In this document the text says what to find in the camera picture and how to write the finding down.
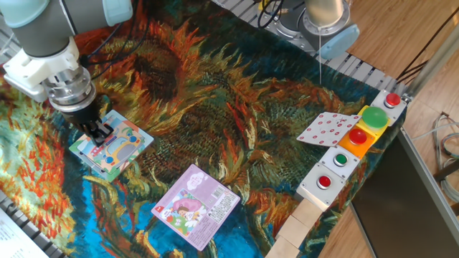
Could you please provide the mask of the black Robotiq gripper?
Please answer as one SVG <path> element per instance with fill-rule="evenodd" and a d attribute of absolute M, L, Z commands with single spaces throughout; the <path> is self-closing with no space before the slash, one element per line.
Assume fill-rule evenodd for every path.
<path fill-rule="evenodd" d="M 112 127 L 100 121 L 99 107 L 96 102 L 75 112 L 62 111 L 62 114 L 67 122 L 89 136 L 97 147 L 101 146 L 113 132 Z"/>

